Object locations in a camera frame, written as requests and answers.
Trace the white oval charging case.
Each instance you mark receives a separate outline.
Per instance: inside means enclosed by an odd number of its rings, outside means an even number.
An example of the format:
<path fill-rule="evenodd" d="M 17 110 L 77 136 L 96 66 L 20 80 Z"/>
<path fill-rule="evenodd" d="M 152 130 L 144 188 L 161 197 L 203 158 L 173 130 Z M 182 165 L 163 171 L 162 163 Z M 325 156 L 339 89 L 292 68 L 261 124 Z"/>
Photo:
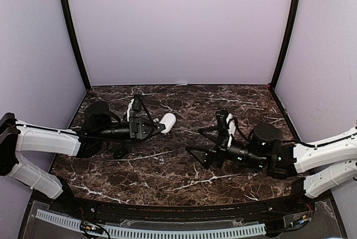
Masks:
<path fill-rule="evenodd" d="M 162 134 L 167 134 L 171 131 L 176 123 L 176 116 L 173 113 L 166 113 L 159 122 L 165 128 L 161 131 Z"/>

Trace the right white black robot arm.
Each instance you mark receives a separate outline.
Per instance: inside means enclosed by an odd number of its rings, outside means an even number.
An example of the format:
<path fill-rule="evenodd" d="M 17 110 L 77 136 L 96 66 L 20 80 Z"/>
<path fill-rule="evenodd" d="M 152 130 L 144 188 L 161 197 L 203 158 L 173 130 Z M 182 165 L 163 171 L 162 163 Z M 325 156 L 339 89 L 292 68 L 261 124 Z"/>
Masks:
<path fill-rule="evenodd" d="M 226 160 L 237 165 L 266 169 L 275 179 L 287 179 L 310 169 L 327 166 L 322 171 L 295 181 L 298 192 L 285 200 L 285 209 L 297 213 L 306 204 L 306 197 L 316 198 L 356 176 L 356 128 L 313 143 L 284 141 L 282 131 L 273 125 L 257 124 L 243 142 L 234 139 L 238 129 L 234 120 L 199 129 L 214 143 L 213 147 L 192 145 L 186 151 L 205 169 L 212 164 L 222 167 Z"/>

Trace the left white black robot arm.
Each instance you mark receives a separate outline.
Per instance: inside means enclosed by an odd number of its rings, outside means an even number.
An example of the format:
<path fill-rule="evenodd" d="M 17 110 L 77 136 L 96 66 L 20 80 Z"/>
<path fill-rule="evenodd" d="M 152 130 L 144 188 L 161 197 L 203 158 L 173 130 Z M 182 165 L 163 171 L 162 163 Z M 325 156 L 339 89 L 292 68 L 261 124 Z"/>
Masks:
<path fill-rule="evenodd" d="M 103 142 L 136 144 L 172 129 L 176 122 L 174 114 L 167 113 L 160 121 L 150 115 L 137 116 L 144 108 L 141 98 L 136 96 L 121 119 L 107 102 L 96 101 L 85 109 L 80 130 L 34 126 L 17 120 L 13 113 L 5 113 L 1 117 L 1 176 L 14 178 L 56 199 L 57 206 L 66 214 L 75 214 L 79 203 L 68 194 L 71 191 L 66 189 L 64 181 L 46 173 L 21 153 L 34 151 L 89 158 L 101 150 Z"/>

